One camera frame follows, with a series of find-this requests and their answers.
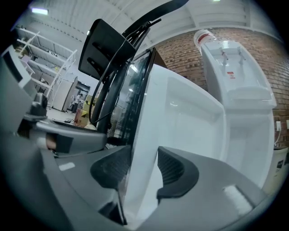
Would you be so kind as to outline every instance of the white metal frame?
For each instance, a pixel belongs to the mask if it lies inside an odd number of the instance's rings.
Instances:
[[[56,42],[48,39],[48,38],[45,38],[45,37],[39,35],[40,32],[34,33],[34,32],[31,32],[31,31],[26,30],[26,29],[23,29],[23,28],[19,28],[18,30],[20,30],[20,31],[22,31],[22,32],[25,32],[25,33],[31,35],[31,38],[29,38],[27,42],[26,42],[26,41],[23,41],[23,40],[21,40],[21,39],[17,39],[18,42],[24,44],[24,47],[22,48],[20,54],[22,54],[22,52],[25,50],[26,47],[29,47],[29,48],[30,48],[30,51],[31,51],[32,53],[33,53],[33,49],[35,49],[35,50],[37,50],[37,51],[39,51],[39,52],[42,52],[44,56],[46,56],[46,57],[49,56],[49,59],[47,59],[48,62],[51,62],[51,63],[55,64],[53,61],[51,61],[51,60],[55,60],[56,63],[61,64],[61,66],[59,65],[60,69],[59,69],[58,71],[55,71],[55,70],[53,70],[53,69],[48,68],[47,66],[45,66],[45,65],[43,65],[43,64],[40,64],[40,63],[35,62],[35,61],[33,61],[33,60],[30,60],[28,63],[23,63],[23,62],[22,62],[23,65],[24,65],[24,67],[25,67],[25,69],[28,69],[28,70],[30,70],[30,71],[31,71],[31,70],[33,71],[33,69],[29,66],[29,64],[31,64],[31,65],[33,65],[33,66],[37,66],[37,67],[38,67],[38,70],[40,70],[40,71],[41,71],[42,69],[48,71],[48,72],[50,73],[50,75],[54,77],[54,79],[53,79],[53,81],[52,81],[52,83],[51,83],[50,85],[46,85],[46,84],[44,84],[44,83],[42,83],[42,82],[40,82],[40,81],[32,78],[32,81],[33,81],[33,82],[35,82],[36,84],[38,84],[38,85],[40,85],[40,86],[48,89],[48,91],[47,91],[47,93],[46,93],[46,97],[47,97],[48,99],[49,99],[49,97],[52,97],[52,102],[51,102],[51,104],[50,104],[50,108],[51,108],[52,105],[53,105],[53,102],[54,102],[56,93],[57,93],[57,91],[58,91],[58,89],[59,89],[59,86],[60,86],[60,84],[61,84],[61,82],[62,82],[62,79],[63,79],[64,76],[66,75],[67,70],[68,70],[68,69],[72,66],[72,64],[75,62],[75,54],[76,54],[77,50],[72,51],[72,50],[70,50],[70,49],[68,49],[68,48],[66,48],[66,47],[64,47],[64,46],[62,46],[62,45],[60,45],[60,44],[58,44],[58,43],[56,43]],[[36,46],[35,44],[32,44],[34,39],[36,39],[38,46]],[[39,39],[43,39],[43,40],[45,40],[46,42],[52,44],[53,47],[54,47],[54,51],[51,51],[51,50],[47,49],[47,48],[44,47],[44,46],[41,46]],[[51,51],[51,52],[56,53],[55,47],[58,47],[58,48],[60,48],[60,49],[65,50],[66,53],[69,54],[69,56],[67,57],[67,56],[63,55],[63,58],[60,58],[60,57],[58,57],[58,56],[55,56],[55,55],[47,52],[47,51]]]

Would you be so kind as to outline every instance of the wall outlet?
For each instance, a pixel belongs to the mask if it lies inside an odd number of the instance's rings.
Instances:
[[[276,121],[276,130],[281,131],[281,122],[280,121]]]

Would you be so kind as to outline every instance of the ceiling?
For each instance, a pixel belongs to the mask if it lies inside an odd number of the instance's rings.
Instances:
[[[119,33],[134,21],[169,0],[38,0],[31,6],[44,8],[48,15],[28,9],[18,24],[66,46],[77,49],[77,62],[93,22],[102,18]],[[280,38],[267,16],[249,0],[189,0],[183,7],[162,17],[145,38],[143,51],[175,35],[212,27],[238,27]]]

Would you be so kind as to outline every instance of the white cord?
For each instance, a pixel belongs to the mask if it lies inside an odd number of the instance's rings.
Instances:
[[[279,138],[280,138],[280,134],[281,134],[281,130],[279,131],[279,135],[278,135],[278,138],[277,138],[276,142],[274,143],[274,146],[277,145],[277,142],[278,142],[278,140],[279,140]]]

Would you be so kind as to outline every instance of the warning sticker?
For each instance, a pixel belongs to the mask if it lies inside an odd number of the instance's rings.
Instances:
[[[227,72],[227,74],[229,75],[230,79],[235,79],[235,75],[233,71],[229,71]]]

